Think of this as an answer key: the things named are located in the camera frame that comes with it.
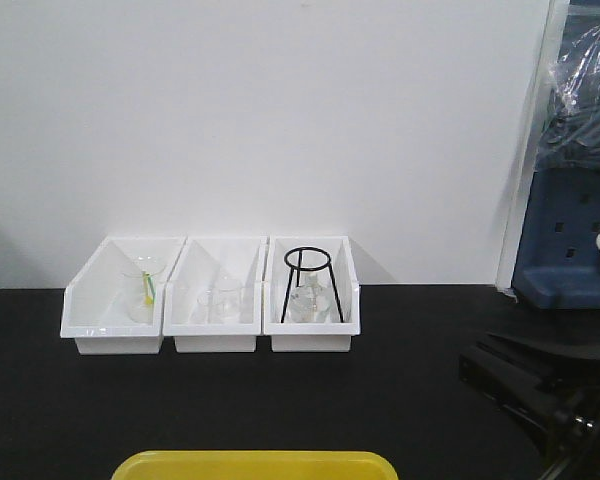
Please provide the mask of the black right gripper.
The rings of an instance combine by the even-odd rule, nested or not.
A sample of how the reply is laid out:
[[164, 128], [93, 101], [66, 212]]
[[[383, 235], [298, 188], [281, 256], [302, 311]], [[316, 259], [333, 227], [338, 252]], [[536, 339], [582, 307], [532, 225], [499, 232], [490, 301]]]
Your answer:
[[[540, 479], [600, 479], [600, 342], [489, 332], [476, 347], [460, 354], [459, 378], [505, 413], [539, 452], [556, 448]], [[557, 388], [583, 394], [571, 418]]]

